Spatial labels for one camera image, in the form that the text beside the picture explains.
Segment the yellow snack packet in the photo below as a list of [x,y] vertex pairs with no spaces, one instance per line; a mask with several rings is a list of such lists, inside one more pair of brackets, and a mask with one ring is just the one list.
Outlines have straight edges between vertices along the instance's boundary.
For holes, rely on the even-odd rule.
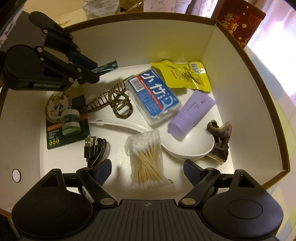
[[212,87],[205,67],[200,61],[177,64],[169,60],[151,62],[150,65],[162,74],[169,88],[187,88],[211,92]]

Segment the white ceramic soup spoon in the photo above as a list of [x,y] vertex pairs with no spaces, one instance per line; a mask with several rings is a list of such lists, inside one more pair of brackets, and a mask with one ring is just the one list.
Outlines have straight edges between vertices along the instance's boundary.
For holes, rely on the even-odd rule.
[[[129,128],[139,133],[151,131],[138,123],[120,118],[99,118],[89,123],[96,125],[120,126]],[[202,128],[192,128],[189,133],[176,139],[168,132],[160,132],[161,145],[175,158],[179,160],[197,160],[206,156],[214,147],[214,137]]]

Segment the leopard print hair clip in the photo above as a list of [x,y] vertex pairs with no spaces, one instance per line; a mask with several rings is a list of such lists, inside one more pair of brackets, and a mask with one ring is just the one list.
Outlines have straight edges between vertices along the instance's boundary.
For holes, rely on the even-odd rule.
[[133,107],[130,96],[127,94],[125,78],[114,85],[110,90],[101,94],[90,101],[81,110],[81,113],[89,114],[97,112],[107,106],[110,106],[117,118],[127,119],[133,113]]

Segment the small dark green tube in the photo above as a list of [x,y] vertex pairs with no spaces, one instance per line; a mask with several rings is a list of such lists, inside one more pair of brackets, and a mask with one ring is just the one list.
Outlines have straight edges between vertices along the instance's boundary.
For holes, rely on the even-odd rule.
[[92,69],[91,72],[101,76],[117,68],[118,68],[118,63],[116,60],[114,60],[112,62],[109,62],[107,64],[104,64],[102,66]]

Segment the cotton swab bag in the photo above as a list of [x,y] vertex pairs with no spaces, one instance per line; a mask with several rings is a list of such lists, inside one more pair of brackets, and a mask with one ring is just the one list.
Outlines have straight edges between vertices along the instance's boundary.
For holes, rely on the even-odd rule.
[[130,158],[130,190],[147,190],[173,184],[164,176],[163,155],[158,130],[139,133],[127,138],[125,153]]

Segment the purple cream tube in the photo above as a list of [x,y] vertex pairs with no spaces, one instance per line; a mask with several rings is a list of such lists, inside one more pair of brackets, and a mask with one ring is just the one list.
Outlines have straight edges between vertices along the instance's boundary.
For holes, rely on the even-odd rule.
[[168,123],[168,132],[177,140],[182,139],[195,124],[216,104],[208,94],[194,91],[178,114]]

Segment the green balm blister card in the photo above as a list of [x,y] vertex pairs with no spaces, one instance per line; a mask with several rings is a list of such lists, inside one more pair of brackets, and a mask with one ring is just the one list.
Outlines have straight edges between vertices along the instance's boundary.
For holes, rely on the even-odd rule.
[[46,103],[47,149],[52,150],[89,137],[83,88],[77,82],[64,92],[54,92]]

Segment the crumpled plastic bag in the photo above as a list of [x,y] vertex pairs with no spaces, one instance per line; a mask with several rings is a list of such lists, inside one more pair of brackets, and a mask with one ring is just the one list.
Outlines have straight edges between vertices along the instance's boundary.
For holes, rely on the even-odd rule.
[[119,1],[117,0],[87,0],[82,6],[86,18],[96,19],[104,16],[112,16],[119,12]]

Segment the cardboard box of clutter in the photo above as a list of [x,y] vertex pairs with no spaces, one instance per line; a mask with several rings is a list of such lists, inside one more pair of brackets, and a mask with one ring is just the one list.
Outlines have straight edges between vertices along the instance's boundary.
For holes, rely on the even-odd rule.
[[187,11],[191,1],[177,1],[177,0],[120,0],[119,6],[123,11],[128,13],[141,12],[162,12],[162,13],[182,13]]

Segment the dark velvet scrunchie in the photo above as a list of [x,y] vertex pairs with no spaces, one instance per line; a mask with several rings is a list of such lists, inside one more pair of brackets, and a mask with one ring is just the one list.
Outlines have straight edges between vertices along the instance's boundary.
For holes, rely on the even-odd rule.
[[229,140],[232,133],[232,125],[226,122],[222,126],[218,126],[217,121],[211,120],[207,124],[207,131],[214,137],[214,147],[205,156],[223,165],[229,155]]

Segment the blue dental floss box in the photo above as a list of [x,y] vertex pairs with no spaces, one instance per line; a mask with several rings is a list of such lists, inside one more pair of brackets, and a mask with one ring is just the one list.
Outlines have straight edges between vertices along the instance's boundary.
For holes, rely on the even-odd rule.
[[150,126],[158,126],[174,117],[182,107],[178,97],[152,68],[129,77],[128,95]]

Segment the brown cardboard storage box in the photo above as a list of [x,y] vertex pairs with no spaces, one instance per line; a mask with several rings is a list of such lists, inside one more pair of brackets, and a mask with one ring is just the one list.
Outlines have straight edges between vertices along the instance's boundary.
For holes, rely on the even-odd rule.
[[103,185],[116,200],[180,200],[187,159],[264,189],[290,171],[278,112],[254,63],[221,23],[199,16],[134,13],[67,28],[87,58],[118,67],[92,83],[34,82],[1,90],[1,213],[50,170],[86,167],[85,139],[106,139]]

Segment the red gift bag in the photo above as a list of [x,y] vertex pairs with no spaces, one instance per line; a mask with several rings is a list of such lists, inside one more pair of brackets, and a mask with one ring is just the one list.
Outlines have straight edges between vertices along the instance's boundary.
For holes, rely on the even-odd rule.
[[245,48],[266,13],[247,1],[224,1],[217,21]]

